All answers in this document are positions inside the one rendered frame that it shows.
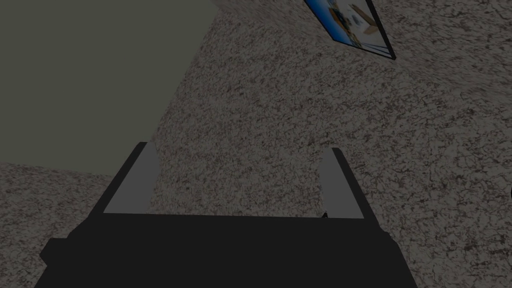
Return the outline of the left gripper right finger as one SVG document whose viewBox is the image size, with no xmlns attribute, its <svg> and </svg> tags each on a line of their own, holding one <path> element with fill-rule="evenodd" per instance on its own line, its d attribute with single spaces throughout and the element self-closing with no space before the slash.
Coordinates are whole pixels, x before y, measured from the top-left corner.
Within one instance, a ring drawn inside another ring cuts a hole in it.
<svg viewBox="0 0 512 288">
<path fill-rule="evenodd" d="M 318 173 L 324 218 L 376 219 L 353 170 L 339 148 L 328 147 L 323 151 Z"/>
</svg>

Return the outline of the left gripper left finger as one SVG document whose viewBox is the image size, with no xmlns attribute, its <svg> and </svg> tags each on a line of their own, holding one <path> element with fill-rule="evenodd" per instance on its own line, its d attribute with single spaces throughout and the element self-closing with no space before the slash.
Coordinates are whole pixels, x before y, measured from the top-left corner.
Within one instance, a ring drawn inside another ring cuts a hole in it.
<svg viewBox="0 0 512 288">
<path fill-rule="evenodd" d="M 140 142 L 125 160 L 89 213 L 144 214 L 149 206 L 161 166 L 153 142 Z"/>
</svg>

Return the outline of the black framed blue picture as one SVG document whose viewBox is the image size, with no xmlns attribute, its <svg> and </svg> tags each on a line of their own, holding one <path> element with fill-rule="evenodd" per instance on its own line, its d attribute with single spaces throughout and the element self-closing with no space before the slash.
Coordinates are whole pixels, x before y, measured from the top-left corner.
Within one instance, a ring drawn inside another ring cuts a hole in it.
<svg viewBox="0 0 512 288">
<path fill-rule="evenodd" d="M 396 60 L 372 0 L 303 1 L 333 41 Z"/>
</svg>

